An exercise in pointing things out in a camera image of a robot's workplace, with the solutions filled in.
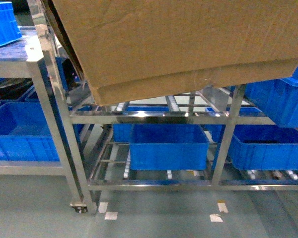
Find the metal post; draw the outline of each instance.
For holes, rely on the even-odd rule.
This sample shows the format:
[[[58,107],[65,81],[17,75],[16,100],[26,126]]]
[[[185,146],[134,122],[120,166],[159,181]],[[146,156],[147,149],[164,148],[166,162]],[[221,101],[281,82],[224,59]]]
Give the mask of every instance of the metal post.
[[[194,102],[195,102],[195,91],[190,93],[190,100],[189,100],[189,109],[188,112],[193,112],[194,110]]]
[[[170,96],[165,96],[165,99],[167,101],[169,110],[171,112],[179,112],[180,108],[177,104],[177,101],[175,100],[174,96],[170,95]]]
[[[49,126],[56,150],[58,152],[62,167],[64,169],[64,173],[69,184],[71,194],[72,194],[72,204],[82,204],[82,194],[79,193],[79,184],[76,183],[73,177],[73,169],[69,164],[69,160],[66,154],[66,150],[64,148],[64,144],[62,141],[62,137],[60,134],[60,130],[58,127],[58,123],[54,117],[54,112],[52,105],[49,99],[49,93],[47,88],[44,84],[43,77],[47,77],[43,66],[43,60],[39,62],[27,62],[28,71],[31,74],[33,84],[35,86],[38,98],[41,103],[41,107],[44,112],[44,116],[46,118],[47,124]]]
[[[35,12],[31,12],[32,18],[37,18],[35,16]],[[41,16],[40,24],[35,25],[36,31],[38,33],[38,37],[41,43],[41,48],[44,56],[44,61],[46,65],[46,69],[49,75],[49,79],[52,84],[53,92],[55,95],[55,99],[57,102],[57,106],[59,109],[61,121],[63,123],[65,135],[69,144],[69,149],[71,152],[71,159],[74,162],[77,178],[80,184],[81,191],[83,193],[83,202],[88,207],[88,210],[91,213],[96,213],[96,206],[92,202],[91,194],[88,190],[86,175],[84,172],[84,167],[82,164],[83,154],[82,151],[79,149],[78,142],[76,140],[75,131],[70,119],[70,113],[68,110],[67,99],[65,90],[62,87],[62,81],[60,79],[59,70],[56,64],[55,56],[56,56],[56,49],[55,44],[52,42],[54,37],[53,29],[49,24],[49,21],[46,19],[45,16]],[[39,91],[43,91],[45,88],[37,88],[38,94]]]
[[[221,175],[222,175],[223,167],[227,157],[227,152],[235,130],[235,124],[239,115],[240,106],[243,101],[245,88],[246,88],[245,84],[239,85],[236,87],[234,91],[232,105],[229,110],[228,120],[226,121],[226,124],[225,124],[225,130],[224,130],[223,139],[221,142],[220,151],[217,159],[217,165],[215,167],[215,171],[212,177],[213,186],[219,185],[219,182],[221,180]]]
[[[129,102],[119,103],[115,109],[116,112],[123,112],[128,108]]]

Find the cardboard box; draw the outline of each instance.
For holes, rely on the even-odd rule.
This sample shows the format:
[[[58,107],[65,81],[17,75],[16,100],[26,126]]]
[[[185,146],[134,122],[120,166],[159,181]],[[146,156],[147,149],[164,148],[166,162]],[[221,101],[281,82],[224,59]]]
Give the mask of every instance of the cardboard box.
[[[288,77],[298,65],[297,0],[43,2],[101,105]]]

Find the metal table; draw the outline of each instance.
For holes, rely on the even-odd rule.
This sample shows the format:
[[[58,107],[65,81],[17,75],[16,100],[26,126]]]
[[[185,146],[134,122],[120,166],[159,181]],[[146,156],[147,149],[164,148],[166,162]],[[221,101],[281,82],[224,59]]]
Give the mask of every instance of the metal table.
[[[72,193],[71,206],[84,206],[83,194],[77,182],[76,171],[68,156],[66,138],[61,135],[56,116],[56,105],[53,103],[51,84],[47,80],[41,45],[34,27],[22,27],[21,40],[0,47],[0,77],[32,78],[38,98],[44,111],[59,162],[33,161],[0,161],[0,175],[50,175],[65,176]]]
[[[39,12],[44,9],[39,4]],[[32,17],[37,19],[35,11],[31,11]],[[102,190],[298,190],[298,179],[291,177],[290,172],[259,172],[247,171],[240,172],[245,175],[244,180],[222,180],[224,165],[228,163],[227,152],[230,146],[232,135],[237,124],[274,124],[268,117],[262,113],[253,115],[239,116],[239,110],[243,101],[245,85],[236,87],[234,93],[229,93],[225,89],[206,88],[189,94],[180,96],[189,97],[189,104],[177,104],[174,96],[167,96],[166,101],[170,112],[127,112],[125,109],[128,102],[120,103],[115,110],[109,107],[97,107],[93,112],[80,112],[73,110],[69,112],[66,101],[66,93],[62,87],[59,72],[56,67],[55,58],[57,51],[53,42],[53,29],[48,20],[42,19],[41,24],[36,25],[39,35],[42,51],[49,73],[49,79],[53,85],[53,92],[60,110],[60,117],[64,125],[71,157],[77,172],[77,178],[81,190],[84,194],[84,203],[91,213],[96,212],[95,203],[98,202]],[[43,85],[42,78],[33,79],[36,85]],[[44,87],[38,87],[38,93],[45,91]],[[196,107],[205,107],[206,105],[195,105],[195,97],[201,96],[215,112],[195,112]],[[222,112],[227,107],[226,99],[232,98],[229,112]],[[48,108],[48,101],[42,101],[44,108]],[[188,110],[181,111],[180,107],[188,107]],[[73,124],[104,124],[103,132],[95,144],[94,150],[88,158],[84,158],[79,143],[75,140]],[[215,169],[209,168],[205,171],[193,171],[198,179],[178,180],[173,179],[173,171],[166,171],[165,178],[160,180],[138,179],[138,172],[131,171],[130,155],[125,154],[124,158],[119,160],[111,158],[112,150],[117,146],[128,146],[128,144],[117,144],[112,141],[112,126],[115,123],[189,123],[189,124],[224,124],[222,142],[218,145],[219,155]],[[106,171],[109,164],[123,164],[124,170],[117,174],[117,179],[106,179]]]

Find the green epoxy floor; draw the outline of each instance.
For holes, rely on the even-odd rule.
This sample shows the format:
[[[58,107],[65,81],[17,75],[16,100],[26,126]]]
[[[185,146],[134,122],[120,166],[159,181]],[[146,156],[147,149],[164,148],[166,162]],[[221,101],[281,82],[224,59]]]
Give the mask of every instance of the green epoxy floor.
[[[70,199],[64,177],[0,176],[0,238],[298,238],[298,191],[103,192],[115,221]]]

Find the caster wheel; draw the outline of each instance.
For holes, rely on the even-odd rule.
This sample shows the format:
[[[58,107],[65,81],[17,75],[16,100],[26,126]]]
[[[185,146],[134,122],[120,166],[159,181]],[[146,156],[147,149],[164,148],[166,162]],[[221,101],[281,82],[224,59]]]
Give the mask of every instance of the caster wheel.
[[[77,213],[86,213],[88,212],[87,207],[73,207]]]

